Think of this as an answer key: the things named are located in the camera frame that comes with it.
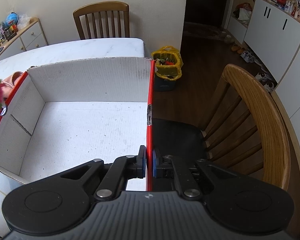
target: dark door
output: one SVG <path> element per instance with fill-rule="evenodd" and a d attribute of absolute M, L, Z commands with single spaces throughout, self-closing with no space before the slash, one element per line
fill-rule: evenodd
<path fill-rule="evenodd" d="M 186 0 L 185 22 L 221 26 L 226 0 Z"/>

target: wooden floor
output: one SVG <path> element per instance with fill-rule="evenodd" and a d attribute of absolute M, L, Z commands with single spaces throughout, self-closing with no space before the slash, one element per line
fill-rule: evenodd
<path fill-rule="evenodd" d="M 260 71 L 257 64 L 246 63 L 230 48 L 231 45 L 223 41 L 184 36 L 181 44 L 181 57 L 184 62 L 182 77 L 177 80 L 173 91 L 154 93 L 153 117 L 198 125 L 227 64 L 238 65 L 253 76 Z M 294 217 L 288 228 L 289 233 L 294 237 L 300 235 L 300 174 L 298 172 L 294 155 L 291 157 L 288 188 L 295 201 Z"/>

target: cardboard box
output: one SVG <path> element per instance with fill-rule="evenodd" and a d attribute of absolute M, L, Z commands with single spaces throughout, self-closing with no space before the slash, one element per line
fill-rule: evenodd
<path fill-rule="evenodd" d="M 94 158 L 137 155 L 151 142 L 153 79 L 153 61 L 141 57 L 31 67 L 0 117 L 0 172 L 26 184 Z M 146 190 L 145 179 L 127 190 Z"/>

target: black cabinet handle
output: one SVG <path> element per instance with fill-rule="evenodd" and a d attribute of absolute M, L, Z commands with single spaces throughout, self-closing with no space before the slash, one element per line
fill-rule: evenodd
<path fill-rule="evenodd" d="M 288 19 L 286 19 L 286 21 L 284 22 L 284 25 L 283 25 L 283 28 L 282 28 L 283 30 L 286 27 L 287 21 L 288 21 Z"/>
<path fill-rule="evenodd" d="M 267 19 L 269 18 L 270 11 L 271 11 L 271 8 L 269 8 Z"/>

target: chair seat cushion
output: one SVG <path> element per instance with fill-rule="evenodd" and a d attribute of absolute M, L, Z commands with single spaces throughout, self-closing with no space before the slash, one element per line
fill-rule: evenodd
<path fill-rule="evenodd" d="M 152 135 L 153 147 L 159 150 L 161 156 L 179 156 L 189 166 L 195 160 L 206 159 L 203 135 L 194 125 L 153 118 Z"/>

